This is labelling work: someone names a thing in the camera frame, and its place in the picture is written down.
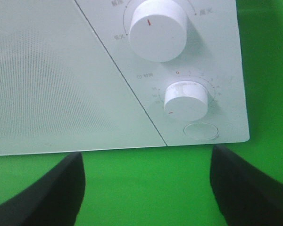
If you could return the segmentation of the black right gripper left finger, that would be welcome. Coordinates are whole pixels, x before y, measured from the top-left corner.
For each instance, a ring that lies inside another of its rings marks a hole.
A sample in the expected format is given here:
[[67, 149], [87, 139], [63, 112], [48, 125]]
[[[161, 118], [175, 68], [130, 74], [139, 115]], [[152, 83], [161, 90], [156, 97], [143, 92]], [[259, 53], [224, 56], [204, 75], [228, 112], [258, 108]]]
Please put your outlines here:
[[35, 183], [0, 204], [0, 226], [73, 226], [85, 193], [80, 152], [71, 153]]

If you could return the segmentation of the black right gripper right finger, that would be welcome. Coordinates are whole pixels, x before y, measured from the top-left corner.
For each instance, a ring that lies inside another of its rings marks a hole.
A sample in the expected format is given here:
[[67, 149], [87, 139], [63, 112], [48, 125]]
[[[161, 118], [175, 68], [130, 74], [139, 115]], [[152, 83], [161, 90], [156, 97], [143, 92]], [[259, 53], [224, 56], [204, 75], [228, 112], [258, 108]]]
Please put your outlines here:
[[229, 226], [283, 226], [283, 184], [230, 149], [213, 147], [210, 185]]

